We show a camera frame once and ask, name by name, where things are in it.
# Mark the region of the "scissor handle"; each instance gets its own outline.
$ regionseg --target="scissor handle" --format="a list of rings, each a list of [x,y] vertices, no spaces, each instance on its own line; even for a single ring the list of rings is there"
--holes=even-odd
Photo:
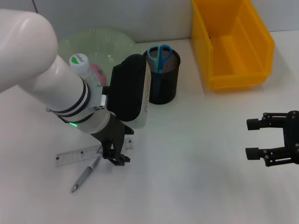
[[[157,48],[157,56],[152,57],[150,55],[150,52],[153,48]],[[160,55],[160,46],[159,45],[153,45],[148,49],[148,57],[154,62],[154,72],[158,73],[159,72],[159,55]]]
[[[169,55],[167,57],[163,57],[163,50],[168,49],[169,50]],[[159,67],[158,67],[158,72],[163,73],[163,66],[164,62],[168,61],[172,56],[172,49],[169,45],[163,44],[160,47],[160,57],[159,57]]]

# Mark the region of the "mesh pen holder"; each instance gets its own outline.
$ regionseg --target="mesh pen holder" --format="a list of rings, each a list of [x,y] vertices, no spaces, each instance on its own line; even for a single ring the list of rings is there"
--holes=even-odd
[[[150,56],[157,57],[158,47],[152,48]],[[151,72],[149,101],[153,104],[167,104],[174,99],[177,92],[178,68],[181,64],[181,58],[175,50],[172,50],[172,56],[164,62],[163,72],[154,72],[154,62],[147,56],[147,51],[143,54],[149,64]],[[168,49],[163,49],[162,56],[166,58],[170,54]]]

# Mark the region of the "pink object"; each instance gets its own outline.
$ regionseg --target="pink object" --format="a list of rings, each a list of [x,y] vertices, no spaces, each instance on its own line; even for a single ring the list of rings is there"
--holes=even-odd
[[[101,69],[96,64],[91,64],[90,68],[93,70],[93,72],[99,78],[101,85],[106,86],[107,85],[107,79],[106,79],[106,74],[104,73],[103,69]]]

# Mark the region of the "yellow bin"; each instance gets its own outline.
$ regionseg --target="yellow bin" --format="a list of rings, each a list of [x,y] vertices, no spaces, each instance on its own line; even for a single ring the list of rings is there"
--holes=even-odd
[[[271,74],[274,41],[250,0],[192,0],[192,42],[206,85],[250,87]]]

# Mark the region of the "white wall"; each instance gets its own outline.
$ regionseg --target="white wall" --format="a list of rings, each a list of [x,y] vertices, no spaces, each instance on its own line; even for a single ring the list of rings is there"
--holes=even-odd
[[[191,0],[35,0],[58,38],[79,29],[110,27],[136,42],[191,35]],[[252,0],[269,31],[299,29],[299,0]],[[0,0],[0,7],[34,11],[31,0]]]

